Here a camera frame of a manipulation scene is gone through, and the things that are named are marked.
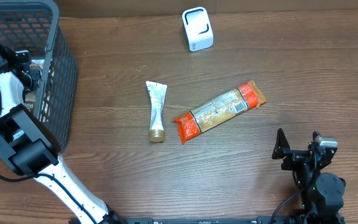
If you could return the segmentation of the white tube gold cap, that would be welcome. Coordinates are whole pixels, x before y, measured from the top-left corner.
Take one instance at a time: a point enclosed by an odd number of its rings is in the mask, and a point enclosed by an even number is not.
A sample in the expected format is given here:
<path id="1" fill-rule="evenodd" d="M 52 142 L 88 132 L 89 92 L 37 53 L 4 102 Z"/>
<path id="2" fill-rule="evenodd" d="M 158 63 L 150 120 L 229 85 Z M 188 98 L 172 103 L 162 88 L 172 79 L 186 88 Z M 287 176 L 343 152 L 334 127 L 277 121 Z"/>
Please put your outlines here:
<path id="1" fill-rule="evenodd" d="M 165 131 L 162 121 L 163 107 L 167 93 L 167 86 L 157 82 L 146 81 L 147 91 L 150 97 L 150 142 L 163 142 L 165 140 Z"/>

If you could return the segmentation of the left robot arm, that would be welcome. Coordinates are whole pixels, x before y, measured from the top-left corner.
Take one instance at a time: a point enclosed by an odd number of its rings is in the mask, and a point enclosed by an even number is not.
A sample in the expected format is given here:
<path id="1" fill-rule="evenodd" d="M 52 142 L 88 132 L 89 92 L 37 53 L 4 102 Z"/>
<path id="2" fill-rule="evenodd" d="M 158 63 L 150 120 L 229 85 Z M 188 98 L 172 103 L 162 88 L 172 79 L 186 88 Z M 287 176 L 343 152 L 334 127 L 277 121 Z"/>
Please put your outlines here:
<path id="1" fill-rule="evenodd" d="M 34 179 L 51 190 L 76 215 L 74 223 L 121 223 L 69 169 L 54 135 L 25 107 L 26 94 L 41 78 L 31 63 L 28 51 L 0 44 L 0 158 L 18 175 L 16 182 Z"/>

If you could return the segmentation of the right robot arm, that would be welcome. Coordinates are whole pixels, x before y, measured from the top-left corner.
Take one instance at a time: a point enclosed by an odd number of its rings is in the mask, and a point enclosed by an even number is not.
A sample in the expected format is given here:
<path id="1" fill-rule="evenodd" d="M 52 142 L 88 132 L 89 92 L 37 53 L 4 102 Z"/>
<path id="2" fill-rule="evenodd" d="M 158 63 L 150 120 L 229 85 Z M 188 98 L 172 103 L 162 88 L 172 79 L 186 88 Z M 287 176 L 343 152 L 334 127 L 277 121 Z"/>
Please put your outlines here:
<path id="1" fill-rule="evenodd" d="M 292 172 L 298 191 L 282 202 L 270 217 L 270 223 L 344 223 L 339 210 L 344 206 L 346 181 L 321 170 L 330 165 L 338 149 L 334 138 L 312 134 L 304 150 L 290 148 L 283 129 L 278 129 L 272 159 L 281 159 L 281 169 Z M 302 207 L 286 217 L 277 214 L 288 202 L 299 196 Z"/>

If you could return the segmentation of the orange biscuit package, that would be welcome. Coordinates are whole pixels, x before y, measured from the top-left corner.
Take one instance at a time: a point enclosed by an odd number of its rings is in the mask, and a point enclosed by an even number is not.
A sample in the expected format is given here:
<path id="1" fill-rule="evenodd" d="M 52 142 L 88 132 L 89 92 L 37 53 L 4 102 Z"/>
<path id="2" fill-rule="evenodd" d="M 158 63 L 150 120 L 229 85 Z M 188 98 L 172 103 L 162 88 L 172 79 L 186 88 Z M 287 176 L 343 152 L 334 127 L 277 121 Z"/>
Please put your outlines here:
<path id="1" fill-rule="evenodd" d="M 178 125 L 178 135 L 184 144 L 246 111 L 259 108 L 266 102 L 266 97 L 256 86 L 255 81 L 250 80 L 193 110 L 187 111 L 173 121 Z"/>

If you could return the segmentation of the white brown snack pouch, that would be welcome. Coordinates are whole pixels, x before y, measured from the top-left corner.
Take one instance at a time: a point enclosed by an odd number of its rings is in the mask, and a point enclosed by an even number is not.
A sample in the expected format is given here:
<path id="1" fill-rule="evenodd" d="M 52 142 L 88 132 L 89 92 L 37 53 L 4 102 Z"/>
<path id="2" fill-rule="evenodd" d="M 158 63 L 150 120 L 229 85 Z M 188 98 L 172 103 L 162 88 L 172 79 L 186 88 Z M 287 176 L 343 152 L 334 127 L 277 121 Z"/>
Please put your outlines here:
<path id="1" fill-rule="evenodd" d="M 32 60 L 30 64 L 32 86 L 25 92 L 24 105 L 31 113 L 35 110 L 36 92 L 39 87 L 39 80 L 42 77 L 44 62 L 45 60 Z"/>

